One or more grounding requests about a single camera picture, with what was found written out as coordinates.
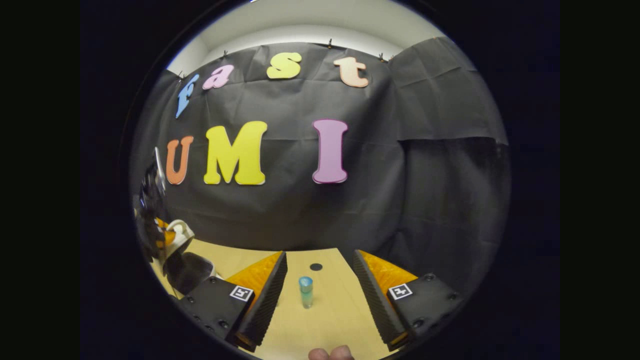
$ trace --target table surface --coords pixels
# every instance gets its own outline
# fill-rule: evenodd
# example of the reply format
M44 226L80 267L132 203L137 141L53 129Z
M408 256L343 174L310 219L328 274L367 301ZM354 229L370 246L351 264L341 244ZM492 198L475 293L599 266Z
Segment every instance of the table surface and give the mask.
M224 247L196 239L186 251L213 262L224 279L275 253ZM313 263L322 264L322 270L311 270L309 266ZM265 360L301 360L307 359L313 348L331 352L340 345L349 345L356 360L380 359L393 353L382 342L360 283L338 249L287 251L287 266L278 305L254 356ZM182 294L161 276L159 265L154 263L152 267L167 292L181 298ZM314 281L314 303L310 309L302 306L298 286L301 276Z

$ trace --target clear vial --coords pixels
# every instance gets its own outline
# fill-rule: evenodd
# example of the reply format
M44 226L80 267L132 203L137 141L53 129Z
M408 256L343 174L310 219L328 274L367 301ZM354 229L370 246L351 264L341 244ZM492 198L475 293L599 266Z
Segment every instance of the clear vial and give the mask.
M298 284L300 284L302 306L308 309L314 303L314 281L308 276L303 276L298 280Z

